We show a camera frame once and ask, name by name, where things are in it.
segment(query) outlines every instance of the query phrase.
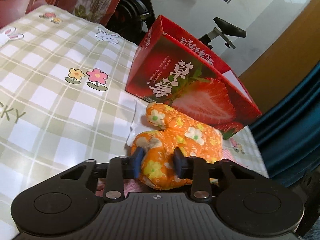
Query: wooden door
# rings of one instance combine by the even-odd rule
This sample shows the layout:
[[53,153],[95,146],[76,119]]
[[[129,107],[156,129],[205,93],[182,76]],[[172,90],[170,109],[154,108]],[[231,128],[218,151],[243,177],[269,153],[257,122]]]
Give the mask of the wooden door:
[[240,76],[265,113],[320,60],[320,0],[311,0],[282,35]]

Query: strawberry box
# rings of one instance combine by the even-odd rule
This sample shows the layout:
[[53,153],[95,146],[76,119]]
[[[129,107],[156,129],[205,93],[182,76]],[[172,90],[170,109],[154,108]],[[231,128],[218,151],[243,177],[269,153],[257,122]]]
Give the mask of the strawberry box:
[[261,115],[231,68],[161,15],[136,51],[126,91],[207,123],[219,129],[224,139]]

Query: orange floral plush toy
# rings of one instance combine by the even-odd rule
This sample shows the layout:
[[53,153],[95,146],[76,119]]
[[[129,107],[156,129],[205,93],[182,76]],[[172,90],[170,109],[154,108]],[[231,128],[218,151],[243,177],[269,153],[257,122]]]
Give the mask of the orange floral plush toy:
[[146,155],[141,163],[140,180],[146,185],[167,190],[191,184],[179,179],[173,169],[173,151],[179,147],[184,156],[197,156],[208,163],[222,158],[222,134],[165,104],[150,103],[146,110],[148,122],[163,131],[147,131],[135,138],[131,154],[143,147]]

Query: table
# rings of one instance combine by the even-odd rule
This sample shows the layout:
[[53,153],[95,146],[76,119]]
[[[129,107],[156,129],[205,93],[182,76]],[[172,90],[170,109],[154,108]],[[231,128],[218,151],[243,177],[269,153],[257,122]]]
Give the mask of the table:
[[[2,240],[18,232],[10,215],[18,193],[85,159],[127,154],[136,101],[143,102],[124,91],[135,44],[49,5],[9,27],[12,39],[0,47]],[[224,148],[268,176],[248,127]]]

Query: bike seat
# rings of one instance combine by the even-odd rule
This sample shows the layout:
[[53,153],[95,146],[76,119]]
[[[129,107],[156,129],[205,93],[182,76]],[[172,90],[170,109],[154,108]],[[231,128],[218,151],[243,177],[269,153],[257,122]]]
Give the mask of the bike seat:
[[236,36],[241,38],[244,38],[247,35],[245,30],[240,29],[232,25],[231,23],[226,22],[225,20],[222,20],[218,17],[215,17],[213,20],[225,35]]

